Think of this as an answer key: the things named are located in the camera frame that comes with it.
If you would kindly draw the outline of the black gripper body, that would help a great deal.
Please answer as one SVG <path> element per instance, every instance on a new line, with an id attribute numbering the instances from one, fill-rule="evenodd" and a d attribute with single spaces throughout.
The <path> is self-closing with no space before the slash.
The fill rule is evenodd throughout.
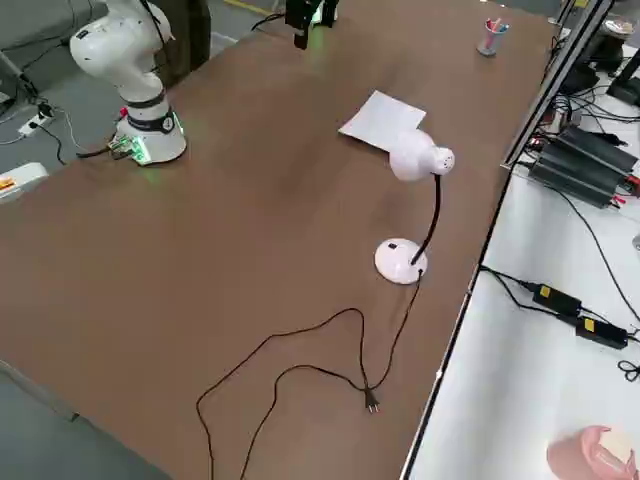
<path id="1" fill-rule="evenodd" d="M 285 23 L 294 29 L 306 29 L 313 16 L 313 2 L 310 0 L 287 0 L 285 2 Z"/>

